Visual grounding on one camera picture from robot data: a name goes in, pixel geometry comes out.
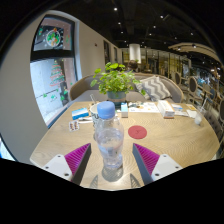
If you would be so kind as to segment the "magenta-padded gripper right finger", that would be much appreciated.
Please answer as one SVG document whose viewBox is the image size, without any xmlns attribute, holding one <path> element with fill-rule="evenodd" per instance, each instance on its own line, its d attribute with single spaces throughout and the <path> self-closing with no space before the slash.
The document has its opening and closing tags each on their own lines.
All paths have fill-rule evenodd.
<svg viewBox="0 0 224 224">
<path fill-rule="evenodd" d="M 136 143 L 133 144 L 132 153 L 145 185 L 182 169 L 168 154 L 158 155 Z"/>
</svg>

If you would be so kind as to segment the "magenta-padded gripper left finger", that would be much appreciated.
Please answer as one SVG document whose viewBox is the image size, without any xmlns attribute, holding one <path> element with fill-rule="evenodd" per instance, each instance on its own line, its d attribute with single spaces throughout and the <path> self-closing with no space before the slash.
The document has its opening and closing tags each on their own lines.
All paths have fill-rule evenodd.
<svg viewBox="0 0 224 224">
<path fill-rule="evenodd" d="M 57 154 L 43 166 L 43 169 L 79 185 L 82 181 L 90 155 L 91 144 L 87 143 L 66 155 Z"/>
</svg>

